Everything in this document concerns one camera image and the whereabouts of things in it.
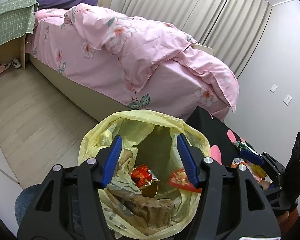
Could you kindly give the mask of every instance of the wall outlet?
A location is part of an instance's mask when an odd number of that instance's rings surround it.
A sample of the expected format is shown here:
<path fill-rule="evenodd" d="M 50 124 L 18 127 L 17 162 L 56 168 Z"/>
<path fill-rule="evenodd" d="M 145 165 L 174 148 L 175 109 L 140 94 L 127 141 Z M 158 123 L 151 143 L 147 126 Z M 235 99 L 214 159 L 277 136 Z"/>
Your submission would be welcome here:
<path fill-rule="evenodd" d="M 275 90 L 277 89 L 277 85 L 275 85 L 275 84 L 273 84 L 273 86 L 270 88 L 270 91 L 272 92 L 272 93 L 274 93 L 275 92 Z"/>
<path fill-rule="evenodd" d="M 286 105 L 288 105 L 290 103 L 291 99 L 292 99 L 292 96 L 287 95 L 283 101 Z"/>

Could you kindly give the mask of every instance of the yellow plastic bag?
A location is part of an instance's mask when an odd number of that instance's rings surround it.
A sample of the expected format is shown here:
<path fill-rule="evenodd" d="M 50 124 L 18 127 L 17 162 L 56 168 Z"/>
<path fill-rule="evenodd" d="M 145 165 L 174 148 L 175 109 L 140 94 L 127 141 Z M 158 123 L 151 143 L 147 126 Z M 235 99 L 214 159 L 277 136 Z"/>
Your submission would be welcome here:
<path fill-rule="evenodd" d="M 210 156 L 207 138 L 187 125 L 183 120 L 150 110 L 117 112 L 108 116 L 83 138 L 78 165 L 95 157 L 99 150 L 109 147 L 116 134 L 122 137 L 122 152 L 117 171 L 110 184 L 99 190 L 102 209 L 108 227 L 115 231 L 116 238 L 127 236 L 134 239 L 158 240 L 173 236 L 183 230 L 192 220 L 198 207 L 200 194 L 171 187 L 167 184 L 173 171 L 183 168 L 178 150 L 177 136 L 184 133 L 190 145 L 198 147 L 204 156 Z M 155 199 L 171 199 L 175 211 L 169 225 L 148 235 L 117 215 L 112 209 L 107 193 L 112 189 L 124 189 L 141 194 L 130 177 L 135 165 L 145 163 L 160 180 Z M 122 212 L 130 212 L 122 206 Z"/>

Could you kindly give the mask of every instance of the silver screw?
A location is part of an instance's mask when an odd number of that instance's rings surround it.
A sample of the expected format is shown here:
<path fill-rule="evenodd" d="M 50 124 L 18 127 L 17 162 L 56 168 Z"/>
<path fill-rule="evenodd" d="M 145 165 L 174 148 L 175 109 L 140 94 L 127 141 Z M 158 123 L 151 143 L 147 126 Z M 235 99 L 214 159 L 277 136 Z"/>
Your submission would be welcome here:
<path fill-rule="evenodd" d="M 205 157 L 203 160 L 207 164 L 213 163 L 213 159 L 211 157 Z"/>
<path fill-rule="evenodd" d="M 247 169 L 246 165 L 240 164 L 239 165 L 239 170 L 245 171 Z"/>
<path fill-rule="evenodd" d="M 87 160 L 87 163 L 92 165 L 92 164 L 95 164 L 97 162 L 97 160 L 95 158 L 90 158 Z"/>
<path fill-rule="evenodd" d="M 53 171 L 60 171 L 61 165 L 60 164 L 54 165 L 52 169 L 53 169 Z"/>

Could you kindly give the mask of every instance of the floor plank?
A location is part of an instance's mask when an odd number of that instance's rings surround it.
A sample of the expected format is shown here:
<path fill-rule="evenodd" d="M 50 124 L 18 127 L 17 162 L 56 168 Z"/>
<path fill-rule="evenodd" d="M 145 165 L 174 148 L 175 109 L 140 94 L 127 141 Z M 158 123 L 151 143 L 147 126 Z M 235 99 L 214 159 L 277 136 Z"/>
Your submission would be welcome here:
<path fill-rule="evenodd" d="M 23 188 L 56 163 L 77 165 L 81 140 L 96 124 L 30 62 L 0 74 L 0 147 Z"/>

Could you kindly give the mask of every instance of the jeans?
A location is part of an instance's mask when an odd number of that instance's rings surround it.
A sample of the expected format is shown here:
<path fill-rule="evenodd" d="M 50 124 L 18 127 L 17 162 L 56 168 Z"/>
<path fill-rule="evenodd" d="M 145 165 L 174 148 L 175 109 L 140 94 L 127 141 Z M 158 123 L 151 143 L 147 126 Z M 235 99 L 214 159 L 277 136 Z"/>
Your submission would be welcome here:
<path fill-rule="evenodd" d="M 40 184 L 27 187 L 17 197 L 14 205 L 14 212 L 19 226 L 21 224 L 23 216 L 26 213 L 28 206 L 30 205 L 34 196 L 38 193 L 39 189 L 40 189 Z M 71 203 L 72 203 L 72 219 L 74 225 L 74 232 L 80 236 L 83 236 L 83 229 L 81 225 L 80 210 L 79 210 L 79 198 L 78 198 L 78 192 L 75 188 L 71 189 Z"/>

